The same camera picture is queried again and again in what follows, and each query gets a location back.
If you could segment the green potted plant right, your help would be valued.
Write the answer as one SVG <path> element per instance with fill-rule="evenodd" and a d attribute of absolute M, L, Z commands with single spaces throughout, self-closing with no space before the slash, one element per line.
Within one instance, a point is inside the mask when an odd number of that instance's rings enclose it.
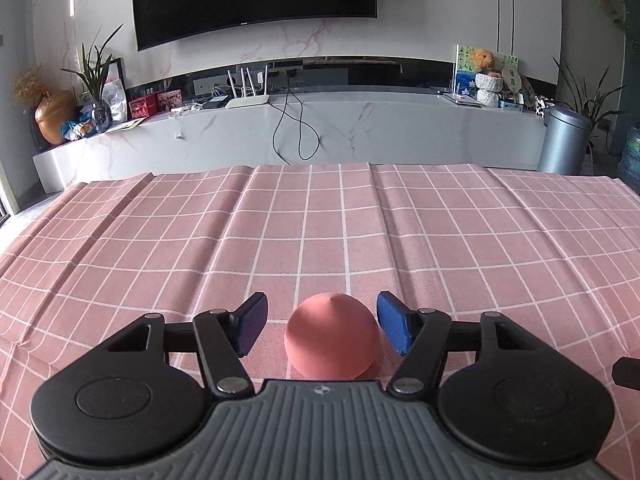
<path fill-rule="evenodd" d="M 559 73 L 559 89 L 564 89 L 568 92 L 566 99 L 556 99 L 554 104 L 567 108 L 581 118 L 585 118 L 588 122 L 590 136 L 593 136 L 598 129 L 602 129 L 602 125 L 608 124 L 604 136 L 605 151 L 610 156 L 620 156 L 622 151 L 612 148 L 614 128 L 611 126 L 611 122 L 613 119 L 624 117 L 626 112 L 624 110 L 608 108 L 606 102 L 608 102 L 608 99 L 612 98 L 612 96 L 621 94 L 625 86 L 619 86 L 611 90 L 603 89 L 604 81 L 610 70 L 610 68 L 607 67 L 600 76 L 596 86 L 590 90 L 585 78 L 579 79 L 576 77 L 567 62 L 557 60 L 556 58 L 553 59 L 553 62 Z"/>

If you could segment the pink checkered tablecloth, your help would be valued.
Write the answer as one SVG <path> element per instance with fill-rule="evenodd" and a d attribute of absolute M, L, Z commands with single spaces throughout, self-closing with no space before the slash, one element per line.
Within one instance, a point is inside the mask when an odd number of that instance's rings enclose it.
<path fill-rule="evenodd" d="M 639 353 L 639 199 L 607 177 L 474 165 L 234 166 L 79 183 L 1 254 L 1 474 L 41 464 L 36 389 L 142 314 L 183 322 L 254 292 L 254 382 L 296 376 L 306 298 L 389 290 L 462 321 L 504 313 L 591 375 Z"/>

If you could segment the round paper fan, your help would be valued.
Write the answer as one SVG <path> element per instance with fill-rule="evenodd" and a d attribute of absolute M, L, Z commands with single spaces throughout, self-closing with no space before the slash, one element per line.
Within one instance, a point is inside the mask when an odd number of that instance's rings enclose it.
<path fill-rule="evenodd" d="M 518 73 L 518 69 L 511 63 L 506 63 L 502 68 L 502 80 L 503 80 L 503 97 L 507 101 L 511 101 L 515 104 L 523 104 L 524 98 L 522 95 L 522 78 Z"/>

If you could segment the white wifi router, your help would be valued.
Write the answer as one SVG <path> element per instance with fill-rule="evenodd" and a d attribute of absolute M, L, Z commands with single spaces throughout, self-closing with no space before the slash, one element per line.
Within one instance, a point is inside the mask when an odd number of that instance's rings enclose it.
<path fill-rule="evenodd" d="M 265 66 L 262 70 L 258 70 L 258 72 L 253 74 L 248 67 L 240 67 L 241 85 L 239 87 L 235 85 L 231 73 L 228 73 L 231 98 L 227 102 L 226 107 L 240 108 L 268 104 L 270 100 L 268 92 L 268 70 L 269 67 Z"/>

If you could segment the green potted plant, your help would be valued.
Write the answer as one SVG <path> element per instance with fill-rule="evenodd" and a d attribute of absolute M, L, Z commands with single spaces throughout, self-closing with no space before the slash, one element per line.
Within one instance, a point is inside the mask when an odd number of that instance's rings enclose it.
<path fill-rule="evenodd" d="M 622 151 L 612 148 L 614 128 L 611 126 L 611 122 L 613 119 L 624 117 L 626 112 L 624 110 L 608 108 L 606 102 L 608 102 L 608 99 L 612 98 L 612 96 L 621 94 L 625 86 L 619 86 L 611 90 L 603 89 L 604 81 L 610 70 L 610 68 L 607 67 L 600 76 L 596 86 L 590 90 L 585 78 L 579 79 L 576 77 L 567 62 L 557 60 L 556 58 L 553 59 L 553 62 L 559 73 L 559 89 L 564 89 L 568 92 L 566 99 L 556 99 L 554 104 L 567 108 L 581 118 L 585 118 L 588 122 L 590 136 L 593 136 L 598 129 L 602 129 L 602 125 L 608 124 L 604 136 L 605 151 L 610 156 L 620 156 Z"/>
<path fill-rule="evenodd" d="M 114 32 L 111 32 L 100 46 L 92 44 L 87 48 L 82 44 L 80 49 L 79 70 L 66 67 L 62 68 L 63 72 L 76 75 L 90 94 L 92 99 L 91 118 L 94 130 L 96 130 L 97 133 L 107 132 L 113 125 L 111 107 L 104 101 L 103 93 L 111 65 L 115 61 L 115 58 L 111 53 L 105 54 L 105 50 L 121 29 L 122 24 L 120 24 Z"/>

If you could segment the brown teddy bear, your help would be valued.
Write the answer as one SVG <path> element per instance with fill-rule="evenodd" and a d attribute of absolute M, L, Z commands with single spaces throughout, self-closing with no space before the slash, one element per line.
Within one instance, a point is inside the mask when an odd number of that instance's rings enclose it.
<path fill-rule="evenodd" d="M 489 73 L 495 69 L 495 55 L 486 49 L 475 49 L 472 54 L 472 63 L 477 73 Z"/>

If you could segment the red box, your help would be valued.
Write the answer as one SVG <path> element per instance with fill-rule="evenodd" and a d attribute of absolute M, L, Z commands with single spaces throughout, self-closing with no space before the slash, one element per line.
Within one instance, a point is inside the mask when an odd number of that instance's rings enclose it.
<path fill-rule="evenodd" d="M 155 93 L 147 94 L 141 98 L 129 102 L 130 116 L 132 119 L 149 118 L 160 112 Z"/>

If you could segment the white marble tv console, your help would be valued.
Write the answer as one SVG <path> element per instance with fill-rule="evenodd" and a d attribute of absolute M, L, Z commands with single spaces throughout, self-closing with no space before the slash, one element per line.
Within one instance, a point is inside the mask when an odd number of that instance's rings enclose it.
<path fill-rule="evenodd" d="M 286 162 L 533 170 L 545 133 L 533 113 L 461 106 L 436 94 L 294 90 L 261 106 L 156 115 L 134 128 L 52 148 L 34 164 L 48 193 L 147 172 Z"/>

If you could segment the golden brown vase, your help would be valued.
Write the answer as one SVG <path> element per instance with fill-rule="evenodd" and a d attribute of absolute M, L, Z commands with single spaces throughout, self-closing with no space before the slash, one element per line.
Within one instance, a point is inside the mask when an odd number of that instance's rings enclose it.
<path fill-rule="evenodd" d="M 45 96 L 35 111 L 42 136 L 53 146 L 64 142 L 62 127 L 75 117 L 76 100 L 68 90 L 55 90 Z"/>

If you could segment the pink egg makeup sponge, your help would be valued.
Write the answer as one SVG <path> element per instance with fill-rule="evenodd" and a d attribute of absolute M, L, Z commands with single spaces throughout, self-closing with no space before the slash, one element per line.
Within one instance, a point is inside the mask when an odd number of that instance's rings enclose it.
<path fill-rule="evenodd" d="M 312 380 L 351 380 L 380 353 L 372 312 L 358 299 L 327 292 L 305 299 L 285 326 L 284 348 L 293 368 Z"/>

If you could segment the black picture frame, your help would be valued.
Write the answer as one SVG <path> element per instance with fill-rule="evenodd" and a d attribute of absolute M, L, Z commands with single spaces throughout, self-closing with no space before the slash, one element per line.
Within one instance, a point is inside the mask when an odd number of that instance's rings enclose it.
<path fill-rule="evenodd" d="M 115 58 L 108 66 L 103 99 L 111 110 L 114 125 L 128 120 L 128 103 L 121 58 Z"/>

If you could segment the green potted plant left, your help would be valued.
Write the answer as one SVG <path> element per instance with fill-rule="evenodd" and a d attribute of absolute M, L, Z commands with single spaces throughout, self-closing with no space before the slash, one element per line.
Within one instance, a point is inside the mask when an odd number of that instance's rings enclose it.
<path fill-rule="evenodd" d="M 90 94 L 92 99 L 91 118 L 94 130 L 96 130 L 97 133 L 107 132 L 113 125 L 111 107 L 104 101 L 103 93 L 111 65 L 115 61 L 115 58 L 111 53 L 105 54 L 105 50 L 121 29 L 122 24 L 120 24 L 114 32 L 111 32 L 100 46 L 92 44 L 87 48 L 82 44 L 80 49 L 79 70 L 66 67 L 62 68 L 63 72 L 76 75 Z"/>

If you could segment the grey metal trash can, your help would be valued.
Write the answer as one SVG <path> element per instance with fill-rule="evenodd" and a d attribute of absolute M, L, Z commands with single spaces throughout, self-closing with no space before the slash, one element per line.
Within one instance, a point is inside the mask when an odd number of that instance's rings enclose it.
<path fill-rule="evenodd" d="M 554 106 L 544 110 L 544 126 L 537 170 L 563 176 L 579 174 L 590 137 L 590 120 L 569 108 Z"/>

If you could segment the picture book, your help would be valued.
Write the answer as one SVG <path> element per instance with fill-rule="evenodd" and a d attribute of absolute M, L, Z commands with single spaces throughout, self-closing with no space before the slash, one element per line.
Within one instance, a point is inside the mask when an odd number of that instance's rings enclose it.
<path fill-rule="evenodd" d="M 473 68 L 472 54 L 476 47 L 456 45 L 456 64 L 454 64 L 454 80 L 451 84 L 451 90 L 454 93 L 462 94 L 462 96 L 476 96 L 475 75 L 477 72 Z M 495 69 L 492 72 L 499 73 L 503 65 L 506 63 L 513 64 L 517 69 L 520 68 L 520 58 L 512 54 L 491 51 L 495 55 Z"/>

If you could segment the blue water bottle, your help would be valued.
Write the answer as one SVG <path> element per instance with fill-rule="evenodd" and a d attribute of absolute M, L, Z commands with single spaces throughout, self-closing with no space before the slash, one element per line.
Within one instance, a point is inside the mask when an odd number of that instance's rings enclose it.
<path fill-rule="evenodd" d="M 639 192 L 640 184 L 640 129 L 639 125 L 629 129 L 627 139 L 617 165 L 617 177 Z"/>

